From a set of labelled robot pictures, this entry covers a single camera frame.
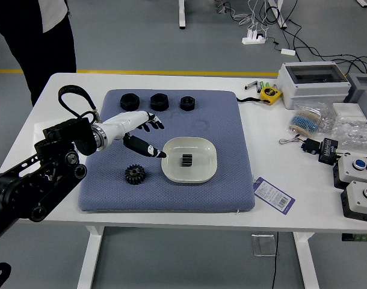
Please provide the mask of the white black-fingered left robot hand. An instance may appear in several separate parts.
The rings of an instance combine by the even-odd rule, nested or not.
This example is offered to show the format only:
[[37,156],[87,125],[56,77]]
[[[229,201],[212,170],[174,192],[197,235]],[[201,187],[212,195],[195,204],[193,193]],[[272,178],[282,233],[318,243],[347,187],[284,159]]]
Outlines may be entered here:
[[149,132],[148,123],[155,129],[164,129],[160,119],[155,114],[146,111],[120,113],[103,123],[95,124],[92,128],[96,136],[97,149],[107,148],[114,140],[123,140],[123,144],[128,149],[140,155],[165,158],[167,156],[165,152],[160,151],[136,136],[130,135],[130,132],[136,128],[143,128]]

